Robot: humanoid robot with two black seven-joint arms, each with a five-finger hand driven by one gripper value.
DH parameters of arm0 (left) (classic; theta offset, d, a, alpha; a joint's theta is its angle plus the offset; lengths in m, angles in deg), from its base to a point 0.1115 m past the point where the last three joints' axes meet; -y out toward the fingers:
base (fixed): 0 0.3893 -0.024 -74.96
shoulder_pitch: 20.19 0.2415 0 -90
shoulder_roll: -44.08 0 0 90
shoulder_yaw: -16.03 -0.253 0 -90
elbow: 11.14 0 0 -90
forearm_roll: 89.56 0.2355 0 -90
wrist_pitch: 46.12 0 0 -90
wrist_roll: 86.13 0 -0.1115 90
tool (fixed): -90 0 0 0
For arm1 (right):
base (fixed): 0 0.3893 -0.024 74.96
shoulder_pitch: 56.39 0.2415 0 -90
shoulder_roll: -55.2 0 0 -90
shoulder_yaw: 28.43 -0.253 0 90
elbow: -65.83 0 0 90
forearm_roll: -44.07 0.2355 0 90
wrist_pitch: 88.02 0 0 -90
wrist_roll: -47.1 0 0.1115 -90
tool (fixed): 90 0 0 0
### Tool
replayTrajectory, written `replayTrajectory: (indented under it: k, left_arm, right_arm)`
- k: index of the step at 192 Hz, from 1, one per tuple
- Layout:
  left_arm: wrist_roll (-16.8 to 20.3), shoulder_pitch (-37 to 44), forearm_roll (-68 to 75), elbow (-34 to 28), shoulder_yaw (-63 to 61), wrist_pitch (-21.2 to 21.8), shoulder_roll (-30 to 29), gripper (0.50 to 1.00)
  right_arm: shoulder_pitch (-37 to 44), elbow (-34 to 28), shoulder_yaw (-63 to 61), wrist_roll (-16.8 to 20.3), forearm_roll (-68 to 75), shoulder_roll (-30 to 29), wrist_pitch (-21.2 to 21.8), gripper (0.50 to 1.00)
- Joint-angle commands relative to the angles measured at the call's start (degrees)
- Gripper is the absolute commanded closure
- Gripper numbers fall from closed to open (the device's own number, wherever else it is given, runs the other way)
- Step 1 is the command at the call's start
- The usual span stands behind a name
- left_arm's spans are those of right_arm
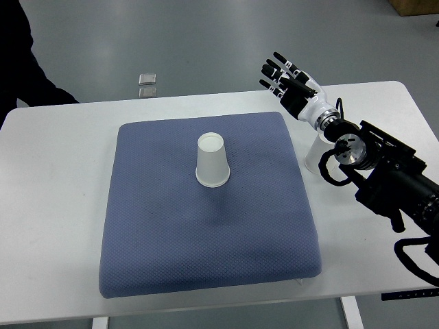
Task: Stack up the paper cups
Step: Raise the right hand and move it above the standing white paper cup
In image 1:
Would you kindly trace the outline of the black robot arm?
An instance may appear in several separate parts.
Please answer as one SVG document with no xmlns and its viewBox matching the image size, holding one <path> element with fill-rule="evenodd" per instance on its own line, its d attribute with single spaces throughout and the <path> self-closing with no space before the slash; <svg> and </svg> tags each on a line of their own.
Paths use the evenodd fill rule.
<svg viewBox="0 0 439 329">
<path fill-rule="evenodd" d="M 319 161 L 320 175 L 334 186 L 353 183 L 355 199 L 390 219 L 401 233 L 406 214 L 429 236 L 438 235 L 438 184 L 423 175 L 427 165 L 407 146 L 374 125 L 336 119 L 324 129 L 335 144 Z"/>
</svg>

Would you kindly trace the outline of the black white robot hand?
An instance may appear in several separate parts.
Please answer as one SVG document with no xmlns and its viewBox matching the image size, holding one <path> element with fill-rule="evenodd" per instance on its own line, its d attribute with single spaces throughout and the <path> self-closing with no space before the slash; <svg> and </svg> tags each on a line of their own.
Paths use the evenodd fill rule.
<svg viewBox="0 0 439 329">
<path fill-rule="evenodd" d="M 327 101 L 323 88 L 308 73 L 276 51 L 273 56 L 262 66 L 261 73 L 266 79 L 259 83 L 279 99 L 291 116 L 318 132 L 342 118 L 341 110 Z"/>
</svg>

